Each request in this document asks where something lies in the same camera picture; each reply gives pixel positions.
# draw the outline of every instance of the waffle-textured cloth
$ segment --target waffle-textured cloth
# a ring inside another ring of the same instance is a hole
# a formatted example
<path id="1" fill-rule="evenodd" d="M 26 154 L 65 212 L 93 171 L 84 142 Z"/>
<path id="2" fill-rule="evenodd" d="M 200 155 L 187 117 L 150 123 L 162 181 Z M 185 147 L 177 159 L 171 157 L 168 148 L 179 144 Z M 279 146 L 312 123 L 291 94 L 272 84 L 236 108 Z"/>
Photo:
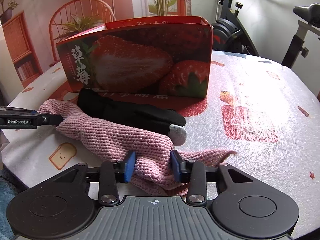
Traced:
<path id="1" fill-rule="evenodd" d="M 92 118 L 70 102 L 50 99 L 39 108 L 40 113 L 60 114 L 64 121 L 57 127 L 62 134 L 80 140 L 102 160 L 122 160 L 129 150 L 137 160 L 131 182 L 151 195 L 184 195 L 188 185 L 174 182 L 170 169 L 173 143 L 168 136 L 141 130 L 103 119 Z M 184 159 L 195 159 L 215 166 L 230 154 L 229 150 L 179 152 Z"/>

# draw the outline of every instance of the black glove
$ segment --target black glove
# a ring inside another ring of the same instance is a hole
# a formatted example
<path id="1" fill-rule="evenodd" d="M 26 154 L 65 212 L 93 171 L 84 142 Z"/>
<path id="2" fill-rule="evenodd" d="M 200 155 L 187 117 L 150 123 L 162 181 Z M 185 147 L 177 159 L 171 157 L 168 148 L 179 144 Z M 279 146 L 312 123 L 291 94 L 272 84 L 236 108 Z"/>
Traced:
<path id="1" fill-rule="evenodd" d="M 187 137 L 182 128 L 186 119 L 174 110 L 114 101 L 85 88 L 81 89 L 77 104 L 91 117 L 169 136 L 177 146 L 184 144 Z"/>

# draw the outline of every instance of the orange chair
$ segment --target orange chair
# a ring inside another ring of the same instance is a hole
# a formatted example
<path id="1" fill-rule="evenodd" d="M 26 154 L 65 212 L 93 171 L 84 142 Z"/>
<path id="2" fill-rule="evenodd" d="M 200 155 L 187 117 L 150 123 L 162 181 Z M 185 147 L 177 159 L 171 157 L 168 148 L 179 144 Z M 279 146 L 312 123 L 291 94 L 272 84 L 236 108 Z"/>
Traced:
<path id="1" fill-rule="evenodd" d="M 56 49 L 56 37 L 63 34 L 65 31 L 62 29 L 63 23 L 71 22 L 71 15 L 78 17 L 98 16 L 103 22 L 113 22 L 116 20 L 111 7 L 102 0 L 72 0 L 65 5 L 61 6 L 52 16 L 49 23 L 49 35 L 52 48 L 54 62 L 50 64 L 53 66 L 59 62 L 59 55 Z"/>

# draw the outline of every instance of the strawberry box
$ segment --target strawberry box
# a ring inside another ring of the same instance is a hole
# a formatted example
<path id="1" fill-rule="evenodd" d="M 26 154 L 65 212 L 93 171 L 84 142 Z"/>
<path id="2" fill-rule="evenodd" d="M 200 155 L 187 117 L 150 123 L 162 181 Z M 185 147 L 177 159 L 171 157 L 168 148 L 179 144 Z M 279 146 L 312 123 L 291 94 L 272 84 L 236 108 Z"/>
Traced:
<path id="1" fill-rule="evenodd" d="M 106 23 L 57 43 L 71 89 L 205 98 L 212 26 L 196 16 Z"/>

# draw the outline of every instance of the plant pot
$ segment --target plant pot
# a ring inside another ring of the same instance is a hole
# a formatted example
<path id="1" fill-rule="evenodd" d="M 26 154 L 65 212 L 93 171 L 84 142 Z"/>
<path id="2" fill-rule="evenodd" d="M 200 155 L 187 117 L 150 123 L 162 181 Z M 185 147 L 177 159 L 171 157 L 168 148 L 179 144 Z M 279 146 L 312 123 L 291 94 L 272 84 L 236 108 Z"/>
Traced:
<path id="1" fill-rule="evenodd" d="M 0 15 L 1 24 L 4 24 L 7 21 L 9 21 L 11 17 L 12 17 L 12 9 L 8 8 L 7 10 L 4 11 L 3 14 Z"/>

